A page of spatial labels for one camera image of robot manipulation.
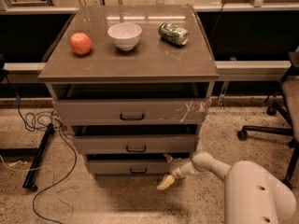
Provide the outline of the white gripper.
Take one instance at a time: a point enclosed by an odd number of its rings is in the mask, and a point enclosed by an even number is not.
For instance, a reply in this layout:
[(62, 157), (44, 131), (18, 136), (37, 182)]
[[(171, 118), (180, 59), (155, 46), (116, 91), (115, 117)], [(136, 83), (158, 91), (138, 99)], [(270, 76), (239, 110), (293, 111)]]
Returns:
[(164, 153), (166, 162), (169, 164), (169, 172), (171, 175), (165, 175), (163, 180), (157, 186), (157, 190), (165, 190), (169, 188), (176, 179), (181, 179), (190, 173), (190, 159), (174, 159), (171, 155)]

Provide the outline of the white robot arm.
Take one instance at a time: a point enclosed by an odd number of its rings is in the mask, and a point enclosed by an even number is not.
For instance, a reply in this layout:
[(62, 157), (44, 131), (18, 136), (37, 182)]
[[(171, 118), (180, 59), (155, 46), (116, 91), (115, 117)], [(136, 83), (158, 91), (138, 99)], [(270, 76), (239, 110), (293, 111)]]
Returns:
[(296, 212), (292, 191), (252, 161), (228, 165), (204, 151), (196, 151), (187, 159), (165, 157), (169, 171), (157, 189), (167, 189), (188, 175), (215, 175), (224, 182), (225, 224), (278, 224)]

